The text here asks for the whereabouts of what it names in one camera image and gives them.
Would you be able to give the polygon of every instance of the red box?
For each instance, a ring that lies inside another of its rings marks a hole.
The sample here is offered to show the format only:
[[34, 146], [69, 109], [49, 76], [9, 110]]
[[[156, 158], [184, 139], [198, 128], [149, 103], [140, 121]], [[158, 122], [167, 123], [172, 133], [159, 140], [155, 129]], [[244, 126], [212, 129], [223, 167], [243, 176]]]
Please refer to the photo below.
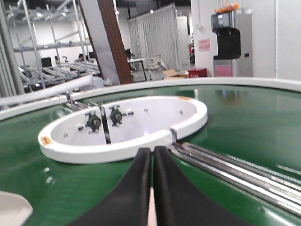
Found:
[[193, 68], [188, 70], [188, 78], [207, 77], [207, 68]]

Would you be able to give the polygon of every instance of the pink sign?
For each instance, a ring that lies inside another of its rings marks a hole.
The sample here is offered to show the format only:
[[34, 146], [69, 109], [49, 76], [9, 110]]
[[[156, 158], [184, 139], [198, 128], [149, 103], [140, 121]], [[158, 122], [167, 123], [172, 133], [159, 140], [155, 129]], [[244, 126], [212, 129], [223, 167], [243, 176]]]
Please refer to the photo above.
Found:
[[232, 77], [231, 65], [216, 65], [215, 66], [216, 77]]
[[210, 39], [203, 39], [198, 41], [198, 50], [200, 52], [210, 51]]

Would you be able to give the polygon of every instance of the brown wooden pillar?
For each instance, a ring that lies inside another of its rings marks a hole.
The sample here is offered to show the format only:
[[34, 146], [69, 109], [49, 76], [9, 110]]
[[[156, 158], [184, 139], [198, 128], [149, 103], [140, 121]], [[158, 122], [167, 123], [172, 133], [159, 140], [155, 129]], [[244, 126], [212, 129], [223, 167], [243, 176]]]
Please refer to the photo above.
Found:
[[114, 85], [133, 82], [111, 0], [79, 0], [92, 48], [103, 77]]

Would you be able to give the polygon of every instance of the white plastic fixture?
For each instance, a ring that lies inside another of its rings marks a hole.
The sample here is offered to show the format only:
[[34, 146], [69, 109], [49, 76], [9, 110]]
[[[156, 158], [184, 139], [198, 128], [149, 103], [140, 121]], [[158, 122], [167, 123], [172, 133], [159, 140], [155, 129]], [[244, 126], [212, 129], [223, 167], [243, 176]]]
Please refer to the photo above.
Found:
[[[111, 119], [113, 109], [122, 114]], [[106, 115], [99, 130], [87, 126], [89, 114]], [[139, 97], [80, 110], [53, 121], [38, 136], [41, 151], [49, 158], [75, 164], [102, 163], [133, 158], [140, 147], [170, 145], [201, 129], [207, 122], [207, 107], [188, 97]]]
[[32, 211], [32, 206], [23, 196], [0, 191], [0, 225], [21, 226]]

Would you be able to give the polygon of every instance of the cardboard box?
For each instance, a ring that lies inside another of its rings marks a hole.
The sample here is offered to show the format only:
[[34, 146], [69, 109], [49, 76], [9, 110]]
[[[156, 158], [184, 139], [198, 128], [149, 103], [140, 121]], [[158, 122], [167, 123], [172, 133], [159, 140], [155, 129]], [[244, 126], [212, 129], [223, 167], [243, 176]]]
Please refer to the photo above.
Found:
[[164, 79], [184, 79], [184, 78], [188, 78], [188, 74], [184, 74], [183, 72], [176, 72], [174, 69], [162, 71], [162, 73], [167, 76]]

